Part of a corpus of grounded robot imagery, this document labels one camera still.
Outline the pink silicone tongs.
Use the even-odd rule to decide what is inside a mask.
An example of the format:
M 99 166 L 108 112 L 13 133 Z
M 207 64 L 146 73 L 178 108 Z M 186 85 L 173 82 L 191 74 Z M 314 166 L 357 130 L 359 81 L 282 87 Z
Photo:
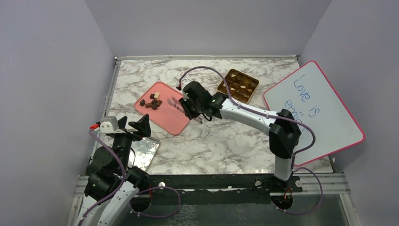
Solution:
M 168 98 L 167 102 L 168 102 L 169 105 L 171 105 L 172 107 L 174 107 L 178 111 L 184 113 L 183 107 L 181 106 L 181 104 L 179 103 L 179 101 L 176 98 L 174 98 L 174 97 Z

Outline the pink plastic tray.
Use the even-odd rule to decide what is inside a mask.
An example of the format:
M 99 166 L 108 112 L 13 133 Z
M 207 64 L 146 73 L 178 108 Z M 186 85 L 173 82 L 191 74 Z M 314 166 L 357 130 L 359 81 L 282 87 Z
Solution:
M 156 110 L 140 105 L 140 101 L 142 100 L 147 104 L 150 103 L 152 101 L 150 95 L 156 93 L 159 93 L 159 99 L 162 101 L 162 104 Z M 166 132 L 172 135 L 179 135 L 189 123 L 189 119 L 183 112 L 170 105 L 168 99 L 175 98 L 178 100 L 182 97 L 181 92 L 158 81 L 138 98 L 134 104 L 134 108 L 143 115 L 148 114 L 149 119 Z

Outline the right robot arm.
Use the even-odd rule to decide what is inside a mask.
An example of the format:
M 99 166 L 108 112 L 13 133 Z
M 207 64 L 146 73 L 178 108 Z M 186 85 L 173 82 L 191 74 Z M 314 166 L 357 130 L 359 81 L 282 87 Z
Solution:
M 270 151 L 275 156 L 272 187 L 279 192 L 290 186 L 294 150 L 301 136 L 290 111 L 262 110 L 227 94 L 210 94 L 199 82 L 192 81 L 181 92 L 163 82 L 154 83 L 134 103 L 134 108 L 172 135 L 180 134 L 190 120 L 199 116 L 236 121 L 255 128 L 269 137 Z

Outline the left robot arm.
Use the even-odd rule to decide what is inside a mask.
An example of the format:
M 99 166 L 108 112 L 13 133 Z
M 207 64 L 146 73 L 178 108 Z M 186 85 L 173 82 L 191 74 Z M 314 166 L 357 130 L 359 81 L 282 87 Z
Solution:
M 149 115 L 138 121 L 107 116 L 90 126 L 89 134 L 101 146 L 87 168 L 88 183 L 75 225 L 111 226 L 134 195 L 150 187 L 147 172 L 128 166 L 132 143 L 151 136 Z

